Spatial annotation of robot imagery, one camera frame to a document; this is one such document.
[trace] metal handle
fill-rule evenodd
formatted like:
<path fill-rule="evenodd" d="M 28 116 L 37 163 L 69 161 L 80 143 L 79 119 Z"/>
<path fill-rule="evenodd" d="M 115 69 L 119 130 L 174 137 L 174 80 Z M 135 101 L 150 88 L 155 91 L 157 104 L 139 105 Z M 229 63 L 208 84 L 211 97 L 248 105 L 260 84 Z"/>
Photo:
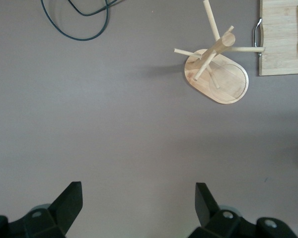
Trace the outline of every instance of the metal handle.
<path fill-rule="evenodd" d="M 259 18 L 258 19 L 258 23 L 256 24 L 256 26 L 254 27 L 254 30 L 253 30 L 253 44 L 254 44 L 254 47 L 257 47 L 257 28 L 260 26 L 260 24 L 262 23 L 262 18 Z M 262 53 L 259 52 L 257 53 L 259 57 L 262 56 Z"/>

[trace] black cable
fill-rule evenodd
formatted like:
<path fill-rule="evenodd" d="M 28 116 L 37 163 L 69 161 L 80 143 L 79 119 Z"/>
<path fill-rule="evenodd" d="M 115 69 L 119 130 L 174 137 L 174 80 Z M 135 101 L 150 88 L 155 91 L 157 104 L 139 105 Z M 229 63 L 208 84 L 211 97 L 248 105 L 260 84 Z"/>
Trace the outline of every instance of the black cable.
<path fill-rule="evenodd" d="M 108 3 L 108 0 L 105 0 L 105 3 L 106 3 L 106 6 L 102 7 L 101 9 L 95 11 L 95 12 L 92 12 L 92 13 L 89 13 L 89 14 L 85 14 L 85 13 L 82 13 L 80 12 L 77 7 L 71 2 L 71 0 L 68 0 L 68 2 L 71 4 L 71 6 L 82 16 L 93 16 L 103 10 L 106 10 L 106 20 L 105 20 L 105 23 L 103 25 L 103 27 L 101 28 L 101 30 L 94 36 L 92 37 L 89 37 L 89 38 L 76 38 L 76 37 L 73 37 L 73 36 L 70 36 L 66 33 L 64 33 L 54 22 L 53 20 L 50 18 L 45 6 L 44 6 L 44 3 L 43 3 L 43 0 L 41 0 L 41 4 L 42 4 L 42 7 L 43 7 L 43 10 L 45 12 L 45 15 L 47 16 L 47 18 L 49 19 L 49 21 L 52 23 L 52 25 L 64 36 L 70 38 L 70 39 L 73 39 L 73 40 L 76 40 L 76 41 L 90 41 L 90 40 L 93 40 L 95 38 L 97 38 L 98 36 L 100 36 L 104 30 L 106 29 L 107 27 L 107 24 L 108 24 L 108 20 L 109 20 L 109 6 L 114 4 L 116 1 L 118 0 L 113 0 L 112 2 Z"/>

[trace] cutting board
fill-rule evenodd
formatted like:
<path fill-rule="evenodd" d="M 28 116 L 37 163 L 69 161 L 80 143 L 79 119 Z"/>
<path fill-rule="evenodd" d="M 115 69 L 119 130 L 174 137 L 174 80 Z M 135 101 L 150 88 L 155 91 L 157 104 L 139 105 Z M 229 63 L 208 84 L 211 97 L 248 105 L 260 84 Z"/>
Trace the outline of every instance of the cutting board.
<path fill-rule="evenodd" d="M 298 0 L 260 0 L 259 75 L 298 74 Z"/>

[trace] oval wooden base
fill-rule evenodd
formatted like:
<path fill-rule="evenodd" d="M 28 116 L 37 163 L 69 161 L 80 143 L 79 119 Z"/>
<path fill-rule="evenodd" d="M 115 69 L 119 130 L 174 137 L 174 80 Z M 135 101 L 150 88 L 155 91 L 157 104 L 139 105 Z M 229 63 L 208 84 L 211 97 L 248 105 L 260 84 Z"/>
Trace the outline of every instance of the oval wooden base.
<path fill-rule="evenodd" d="M 212 72 L 204 70 L 198 80 L 193 79 L 199 68 L 193 62 L 197 59 L 189 57 L 185 63 L 184 73 L 188 82 L 198 91 L 221 104 L 231 104 L 240 100 L 248 88 L 248 75 L 245 69 L 231 59 L 217 55 L 210 63 Z"/>

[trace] wooden mug rack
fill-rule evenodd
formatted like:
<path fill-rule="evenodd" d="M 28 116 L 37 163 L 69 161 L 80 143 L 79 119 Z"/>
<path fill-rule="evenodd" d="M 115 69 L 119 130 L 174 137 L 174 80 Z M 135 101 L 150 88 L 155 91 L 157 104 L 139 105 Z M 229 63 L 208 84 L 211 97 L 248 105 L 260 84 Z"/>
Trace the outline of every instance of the wooden mug rack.
<path fill-rule="evenodd" d="M 201 93 L 221 104 L 240 100 L 248 88 L 248 75 L 238 63 L 221 55 L 231 52 L 263 52 L 263 47 L 233 47 L 235 36 L 233 26 L 220 37 L 209 0 L 204 0 L 215 43 L 209 49 L 196 52 L 174 49 L 174 52 L 189 56 L 184 72 L 188 82 Z"/>

